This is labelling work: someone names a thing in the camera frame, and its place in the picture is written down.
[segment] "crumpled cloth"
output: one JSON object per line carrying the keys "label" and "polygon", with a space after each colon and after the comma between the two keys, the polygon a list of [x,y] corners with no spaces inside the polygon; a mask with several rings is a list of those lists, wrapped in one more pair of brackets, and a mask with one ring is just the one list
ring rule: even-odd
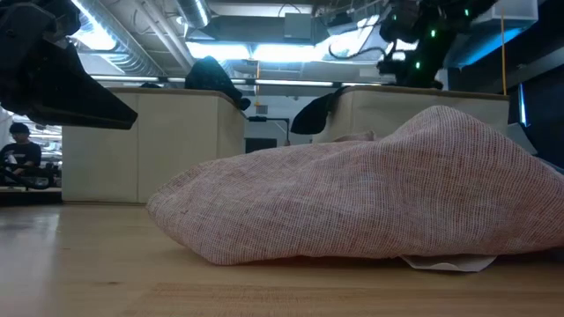
{"label": "crumpled cloth", "polygon": [[374,142],[203,163],[163,186],[147,209],[173,240],[225,265],[564,246],[564,176],[449,107],[431,107]]}

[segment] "dark hair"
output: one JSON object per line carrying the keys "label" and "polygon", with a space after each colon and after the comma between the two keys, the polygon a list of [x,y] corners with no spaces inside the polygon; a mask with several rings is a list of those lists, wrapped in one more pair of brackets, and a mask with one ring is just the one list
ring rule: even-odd
{"label": "dark hair", "polygon": [[10,133],[12,133],[12,134],[16,134],[16,133],[29,134],[29,128],[24,123],[16,122],[16,123],[13,123],[10,126]]}

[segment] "table surface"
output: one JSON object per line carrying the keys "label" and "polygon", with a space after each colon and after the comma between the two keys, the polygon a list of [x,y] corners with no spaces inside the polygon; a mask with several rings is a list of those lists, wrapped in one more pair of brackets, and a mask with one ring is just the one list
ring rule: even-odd
{"label": "table surface", "polygon": [[0,209],[3,317],[563,316],[564,265],[477,274],[401,261],[294,259],[214,266],[141,207]]}

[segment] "blue light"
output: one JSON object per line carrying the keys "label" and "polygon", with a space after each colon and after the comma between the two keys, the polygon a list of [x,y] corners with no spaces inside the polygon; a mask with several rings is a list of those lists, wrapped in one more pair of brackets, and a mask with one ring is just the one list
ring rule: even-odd
{"label": "blue light", "polygon": [[519,84],[519,117],[523,126],[528,127],[527,124],[527,106],[525,105],[525,93],[523,84]]}
{"label": "blue light", "polygon": [[[519,35],[523,29],[517,28],[513,30],[507,30],[505,32],[505,42],[513,40],[517,35]],[[484,43],[484,45],[477,50],[474,54],[468,57],[466,60],[462,60],[460,64],[462,65],[472,65],[475,62],[482,59],[484,56],[494,52],[497,48],[501,47],[501,34],[495,35],[491,40]]]}

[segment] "person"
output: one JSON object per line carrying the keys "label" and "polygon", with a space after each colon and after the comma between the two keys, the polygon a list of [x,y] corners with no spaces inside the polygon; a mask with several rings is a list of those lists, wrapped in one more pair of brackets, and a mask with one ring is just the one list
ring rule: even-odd
{"label": "person", "polygon": [[[14,157],[20,165],[39,167],[41,147],[29,141],[29,128],[24,123],[16,122],[10,126],[10,133],[16,143],[8,144],[0,151],[0,161],[9,162],[10,157]],[[25,168],[18,168],[13,173],[20,175],[24,171]]]}

